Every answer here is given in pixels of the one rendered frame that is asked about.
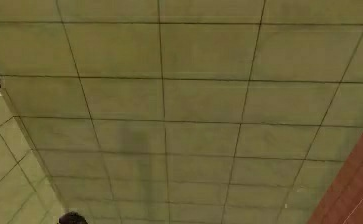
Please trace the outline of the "black round object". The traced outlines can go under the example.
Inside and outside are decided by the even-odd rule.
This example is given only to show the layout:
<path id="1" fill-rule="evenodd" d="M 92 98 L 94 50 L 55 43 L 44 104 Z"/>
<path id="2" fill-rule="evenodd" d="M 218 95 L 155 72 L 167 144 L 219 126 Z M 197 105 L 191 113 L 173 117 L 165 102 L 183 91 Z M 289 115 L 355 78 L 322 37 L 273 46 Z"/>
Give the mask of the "black round object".
<path id="1" fill-rule="evenodd" d="M 88 224 L 88 222 L 79 213 L 68 212 L 58 219 L 58 224 Z"/>

